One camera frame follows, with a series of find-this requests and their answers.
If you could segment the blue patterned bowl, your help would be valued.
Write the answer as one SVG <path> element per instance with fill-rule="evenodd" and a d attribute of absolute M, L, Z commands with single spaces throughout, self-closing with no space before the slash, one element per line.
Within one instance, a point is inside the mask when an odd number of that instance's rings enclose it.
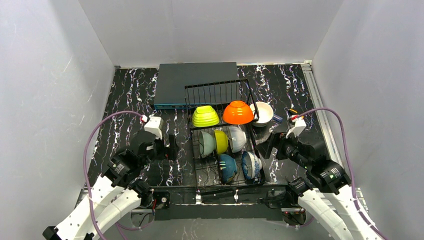
<path fill-rule="evenodd" d="M 262 161 L 252 151 L 243 151 L 241 155 L 241 166 L 246 180 L 255 180 L 261 176 Z"/>

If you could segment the dark striped white bowl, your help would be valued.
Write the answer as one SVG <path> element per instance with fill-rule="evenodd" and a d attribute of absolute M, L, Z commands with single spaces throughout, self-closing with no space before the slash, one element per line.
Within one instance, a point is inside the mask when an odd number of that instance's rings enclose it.
<path fill-rule="evenodd" d="M 228 131 L 231 152 L 234 154 L 240 152 L 247 143 L 245 132 L 236 125 L 230 125 Z"/>

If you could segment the pale green bowl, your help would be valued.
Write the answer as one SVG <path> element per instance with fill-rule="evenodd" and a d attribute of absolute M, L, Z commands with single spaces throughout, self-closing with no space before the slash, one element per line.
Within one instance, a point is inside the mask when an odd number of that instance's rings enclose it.
<path fill-rule="evenodd" d="M 199 133 L 199 149 L 200 156 L 205 158 L 211 155 L 216 149 L 216 141 L 214 137 L 205 131 L 200 131 Z"/>

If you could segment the dark blue beige bowl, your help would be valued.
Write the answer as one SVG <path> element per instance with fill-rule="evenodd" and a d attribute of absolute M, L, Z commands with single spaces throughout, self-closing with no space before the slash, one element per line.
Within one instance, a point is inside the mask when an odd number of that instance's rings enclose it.
<path fill-rule="evenodd" d="M 222 184 L 230 183 L 238 174 L 236 160 L 227 154 L 219 155 L 219 170 L 221 173 Z"/>

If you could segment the yellow green bowl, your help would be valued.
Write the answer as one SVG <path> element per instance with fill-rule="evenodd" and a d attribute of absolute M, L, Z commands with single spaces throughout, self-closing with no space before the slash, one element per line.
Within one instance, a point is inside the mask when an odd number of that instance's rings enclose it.
<path fill-rule="evenodd" d="M 229 146 L 227 134 L 222 130 L 215 129 L 214 136 L 216 142 L 216 152 L 218 154 L 224 154 Z"/>

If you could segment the orange white bowl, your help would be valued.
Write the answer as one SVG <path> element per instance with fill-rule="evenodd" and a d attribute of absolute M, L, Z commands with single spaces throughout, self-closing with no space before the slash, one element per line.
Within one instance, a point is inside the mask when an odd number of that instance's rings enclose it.
<path fill-rule="evenodd" d="M 224 109 L 222 119 L 230 125 L 243 125 L 250 123 L 254 119 L 254 114 L 244 101 L 235 100 Z"/>

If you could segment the green white bowl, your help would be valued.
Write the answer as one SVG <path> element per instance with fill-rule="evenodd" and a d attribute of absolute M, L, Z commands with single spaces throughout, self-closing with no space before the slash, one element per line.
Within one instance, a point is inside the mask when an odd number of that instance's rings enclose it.
<path fill-rule="evenodd" d="M 211 105 L 197 107 L 192 115 L 192 124 L 197 128 L 211 127 L 219 123 L 219 115 Z"/>

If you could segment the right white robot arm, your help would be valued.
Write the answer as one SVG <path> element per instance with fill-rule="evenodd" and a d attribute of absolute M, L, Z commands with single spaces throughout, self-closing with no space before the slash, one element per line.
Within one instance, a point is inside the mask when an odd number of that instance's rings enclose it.
<path fill-rule="evenodd" d="M 345 169 L 328 158 L 323 142 L 308 144 L 293 134 L 273 132 L 255 150 L 268 158 L 276 149 L 277 160 L 290 160 L 305 169 L 285 186 L 280 197 L 309 212 L 335 240 L 383 240 L 365 208 L 357 198 L 354 181 Z"/>

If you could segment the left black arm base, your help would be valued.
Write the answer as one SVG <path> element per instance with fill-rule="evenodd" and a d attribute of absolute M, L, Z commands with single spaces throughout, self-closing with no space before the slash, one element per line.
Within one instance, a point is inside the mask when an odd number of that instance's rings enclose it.
<path fill-rule="evenodd" d="M 132 182 L 128 189 L 134 192 L 137 197 L 134 209 L 145 210 L 145 212 L 142 212 L 143 219 L 138 226 L 140 229 L 156 221 L 157 210 L 169 208 L 171 195 L 168 191 L 155 190 L 141 179 Z"/>

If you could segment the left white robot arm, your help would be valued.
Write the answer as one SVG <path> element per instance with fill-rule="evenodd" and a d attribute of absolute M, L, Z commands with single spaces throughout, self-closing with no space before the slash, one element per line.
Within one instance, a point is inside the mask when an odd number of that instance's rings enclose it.
<path fill-rule="evenodd" d="M 153 210 L 160 202 L 155 190 L 139 176 L 150 163 L 175 160 L 179 146 L 173 134 L 169 146 L 154 133 L 141 130 L 119 150 L 75 209 L 58 225 L 42 233 L 46 240 L 99 240 L 103 233 L 138 207 Z"/>

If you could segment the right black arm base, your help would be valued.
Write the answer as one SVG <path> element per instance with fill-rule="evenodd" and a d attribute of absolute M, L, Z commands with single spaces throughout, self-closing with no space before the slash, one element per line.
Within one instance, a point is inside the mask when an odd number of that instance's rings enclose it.
<path fill-rule="evenodd" d="M 299 177 L 289 181 L 282 190 L 272 189 L 263 198 L 256 200 L 258 204 L 264 204 L 269 209 L 280 209 L 283 221 L 287 228 L 299 229 L 307 227 L 315 219 L 313 216 L 307 219 L 306 208 L 300 206 L 298 200 L 305 192 L 312 190 L 313 185 L 306 179 Z"/>

